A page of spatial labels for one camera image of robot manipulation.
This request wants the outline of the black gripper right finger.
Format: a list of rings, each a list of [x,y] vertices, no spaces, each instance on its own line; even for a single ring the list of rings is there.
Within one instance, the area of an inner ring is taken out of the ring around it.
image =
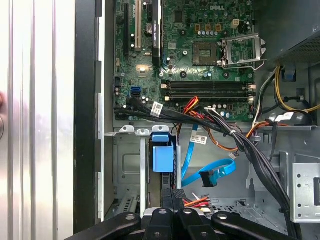
[[[193,208],[186,207],[183,189],[172,190],[172,203],[176,210],[179,240],[292,240],[286,234],[243,218],[240,214],[218,211],[210,219]]]

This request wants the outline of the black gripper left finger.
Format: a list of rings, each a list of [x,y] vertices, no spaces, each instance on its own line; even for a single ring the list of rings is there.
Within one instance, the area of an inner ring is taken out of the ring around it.
[[[173,223],[173,191],[164,189],[161,191],[160,207],[146,209],[142,217],[134,212],[123,212],[68,239],[170,240],[173,235]]]

